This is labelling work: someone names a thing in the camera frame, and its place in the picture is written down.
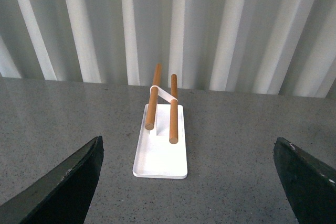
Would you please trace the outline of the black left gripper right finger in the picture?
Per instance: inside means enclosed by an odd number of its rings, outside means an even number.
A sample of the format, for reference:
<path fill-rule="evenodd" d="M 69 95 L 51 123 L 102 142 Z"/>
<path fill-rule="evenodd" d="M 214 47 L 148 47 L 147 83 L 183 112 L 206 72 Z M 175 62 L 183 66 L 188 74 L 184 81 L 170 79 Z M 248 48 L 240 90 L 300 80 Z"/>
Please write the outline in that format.
<path fill-rule="evenodd" d="M 335 223 L 335 169 L 279 137 L 274 163 L 299 223 Z"/>

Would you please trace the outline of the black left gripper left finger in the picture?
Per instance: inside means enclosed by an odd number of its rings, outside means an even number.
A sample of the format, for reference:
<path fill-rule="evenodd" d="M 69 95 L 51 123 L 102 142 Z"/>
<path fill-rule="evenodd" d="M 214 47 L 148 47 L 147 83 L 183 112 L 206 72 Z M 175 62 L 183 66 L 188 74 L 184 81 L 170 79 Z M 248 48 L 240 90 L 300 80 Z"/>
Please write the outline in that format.
<path fill-rule="evenodd" d="M 1 205 L 1 223 L 84 223 L 103 162 L 97 136 Z"/>

